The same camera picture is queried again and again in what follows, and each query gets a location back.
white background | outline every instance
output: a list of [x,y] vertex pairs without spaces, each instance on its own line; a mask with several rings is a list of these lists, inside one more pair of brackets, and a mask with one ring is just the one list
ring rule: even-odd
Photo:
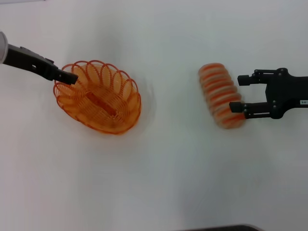
[[[99,59],[136,79],[138,125],[102,135],[53,83],[0,67],[0,230],[171,231],[248,223],[306,231],[308,110],[218,128],[197,71],[308,76],[306,0],[48,0],[0,6],[13,45],[58,66]],[[265,86],[241,87],[249,103]]]

orange wire basket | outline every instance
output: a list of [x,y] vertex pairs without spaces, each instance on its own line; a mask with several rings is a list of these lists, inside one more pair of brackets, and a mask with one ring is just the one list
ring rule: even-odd
[[78,75],[75,85],[55,81],[58,105],[73,119],[109,134],[123,134],[137,122],[141,96],[136,82],[112,64],[79,61],[62,70]]

